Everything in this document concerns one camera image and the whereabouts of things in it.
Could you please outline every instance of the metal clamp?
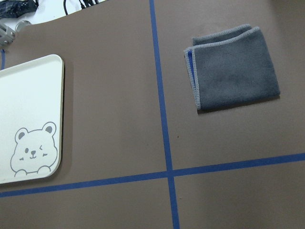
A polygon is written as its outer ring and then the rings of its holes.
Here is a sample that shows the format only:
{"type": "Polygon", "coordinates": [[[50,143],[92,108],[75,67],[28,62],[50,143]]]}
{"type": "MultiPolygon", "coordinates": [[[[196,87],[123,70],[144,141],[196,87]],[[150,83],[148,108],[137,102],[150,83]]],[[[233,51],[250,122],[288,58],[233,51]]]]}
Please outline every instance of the metal clamp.
{"type": "Polygon", "coordinates": [[[15,39],[15,31],[10,27],[0,22],[0,45],[4,46],[10,44],[15,39]]]}

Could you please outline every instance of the gray microfiber towel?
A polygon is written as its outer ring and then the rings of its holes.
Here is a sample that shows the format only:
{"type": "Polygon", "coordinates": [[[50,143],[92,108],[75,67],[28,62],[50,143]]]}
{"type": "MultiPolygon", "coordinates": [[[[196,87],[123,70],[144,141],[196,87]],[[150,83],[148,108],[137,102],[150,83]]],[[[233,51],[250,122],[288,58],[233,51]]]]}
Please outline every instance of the gray microfiber towel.
{"type": "Polygon", "coordinates": [[[184,51],[198,110],[277,98],[280,94],[274,67],[259,27],[241,25],[193,38],[184,51]]]}

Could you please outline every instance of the white tray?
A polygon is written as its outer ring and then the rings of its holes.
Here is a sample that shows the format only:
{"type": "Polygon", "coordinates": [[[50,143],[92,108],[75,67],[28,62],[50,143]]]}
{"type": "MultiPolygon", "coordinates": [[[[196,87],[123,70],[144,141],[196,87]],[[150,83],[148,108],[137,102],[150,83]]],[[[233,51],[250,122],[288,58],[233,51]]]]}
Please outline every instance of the white tray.
{"type": "Polygon", "coordinates": [[[48,177],[58,168],[63,72],[55,54],[0,71],[0,184],[48,177]]]}

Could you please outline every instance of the blue painter's tape line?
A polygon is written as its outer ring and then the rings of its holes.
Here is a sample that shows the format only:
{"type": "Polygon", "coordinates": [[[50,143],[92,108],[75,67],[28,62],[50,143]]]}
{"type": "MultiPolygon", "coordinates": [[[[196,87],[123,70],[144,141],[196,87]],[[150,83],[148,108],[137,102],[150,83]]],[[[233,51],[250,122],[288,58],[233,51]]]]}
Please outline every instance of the blue painter's tape line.
{"type": "Polygon", "coordinates": [[[168,188],[170,192],[170,202],[172,209],[172,220],[173,220],[173,228],[179,229],[179,214],[178,214],[178,204],[177,204],[177,196],[176,196],[176,188],[175,188],[175,180],[174,177],[168,177],[168,188]]]}
{"type": "Polygon", "coordinates": [[[167,171],[171,171],[173,169],[173,164],[172,164],[171,148],[170,148],[170,141],[169,141],[169,135],[168,135],[168,127],[167,127],[162,71],[161,71],[161,62],[160,62],[160,53],[159,53],[159,42],[158,42],[158,33],[157,33],[157,22],[156,22],[156,15],[155,15],[155,11],[154,11],[154,1],[150,0],[149,4],[150,4],[150,11],[151,11],[154,60],[155,60],[155,65],[156,65],[158,95],[159,95],[159,105],[160,105],[160,113],[161,113],[161,125],[162,125],[162,134],[163,134],[163,144],[164,144],[164,150],[165,150],[166,168],[167,168],[167,171]]]}
{"type": "Polygon", "coordinates": [[[243,169],[243,168],[250,168],[250,167],[277,165],[277,164],[284,164],[284,163],[291,163],[291,162],[298,162],[298,161],[305,161],[305,153],[286,155],[286,156],[276,156],[276,157],[248,160],[248,161],[231,162],[231,163],[211,165],[211,166],[183,168],[183,169],[173,170],[172,172],[163,171],[163,172],[140,174],[140,175],[126,176],[126,177],[115,177],[115,178],[108,178],[108,179],[101,179],[101,180],[85,181],[85,182],[78,182],[78,183],[72,183],[72,184],[0,192],[0,198],[21,196],[21,195],[28,195],[28,194],[35,194],[35,193],[44,193],[44,192],[63,191],[63,190],[78,189],[78,188],[85,188],[85,187],[122,184],[122,183],[128,183],[128,182],[160,179],[160,178],[167,178],[167,177],[169,177],[168,182],[169,182],[170,192],[174,193],[174,196],[172,196],[172,197],[176,198],[174,180],[172,179],[173,177],[193,175],[193,174],[202,174],[202,173],[212,173],[212,172],[219,172],[219,171],[226,171],[226,170],[243,169]]]}
{"type": "Polygon", "coordinates": [[[37,193],[44,193],[44,192],[63,191],[63,190],[78,189],[78,188],[85,188],[85,187],[122,184],[122,183],[143,181],[143,180],[160,179],[160,178],[167,178],[167,176],[168,176],[167,172],[164,171],[164,172],[140,174],[140,175],[126,176],[126,177],[115,177],[115,178],[109,178],[109,179],[85,181],[85,182],[78,182],[78,183],[72,183],[72,184],[29,188],[29,189],[16,190],[16,191],[0,192],[0,198],[37,194],[37,193]]]}
{"type": "Polygon", "coordinates": [[[1,49],[1,70],[5,68],[5,51],[1,49]]]}
{"type": "Polygon", "coordinates": [[[158,84],[158,96],[159,96],[159,106],[161,114],[161,125],[162,125],[162,134],[163,134],[163,144],[165,152],[165,161],[166,161],[166,170],[169,172],[168,176],[168,187],[171,201],[171,210],[172,210],[172,220],[173,228],[179,229],[179,216],[178,216],[178,207],[177,207],[177,198],[175,191],[175,182],[174,177],[171,176],[173,171],[172,155],[168,134],[167,118],[166,118],[166,109],[165,109],[165,98],[163,90],[163,81],[162,81],[162,71],[161,71],[161,61],[160,61],[160,51],[159,51],[159,42],[158,42],[158,32],[157,32],[157,21],[156,14],[154,9],[154,0],[149,1],[150,11],[151,11],[151,23],[152,23],[152,40],[153,40],[153,50],[154,50],[154,60],[156,65],[156,74],[157,74],[157,84],[158,84]]]}
{"type": "Polygon", "coordinates": [[[200,174],[200,173],[212,173],[212,172],[227,171],[227,170],[234,170],[241,168],[277,165],[277,164],[297,162],[297,161],[305,161],[305,153],[261,158],[261,159],[248,160],[248,161],[231,162],[231,163],[225,163],[219,165],[177,169],[173,171],[173,176],[178,177],[178,176],[200,174]]]}

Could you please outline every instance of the bear illustration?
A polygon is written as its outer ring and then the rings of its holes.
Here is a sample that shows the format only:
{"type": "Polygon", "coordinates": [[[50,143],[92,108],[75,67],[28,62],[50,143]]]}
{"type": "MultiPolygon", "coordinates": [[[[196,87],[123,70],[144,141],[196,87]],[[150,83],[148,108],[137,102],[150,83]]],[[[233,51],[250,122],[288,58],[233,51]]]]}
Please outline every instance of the bear illustration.
{"type": "Polygon", "coordinates": [[[58,156],[53,138],[55,132],[56,125],[53,122],[46,123],[39,130],[21,128],[17,131],[16,147],[10,159],[10,167],[15,176],[51,171],[50,167],[58,156]]]}

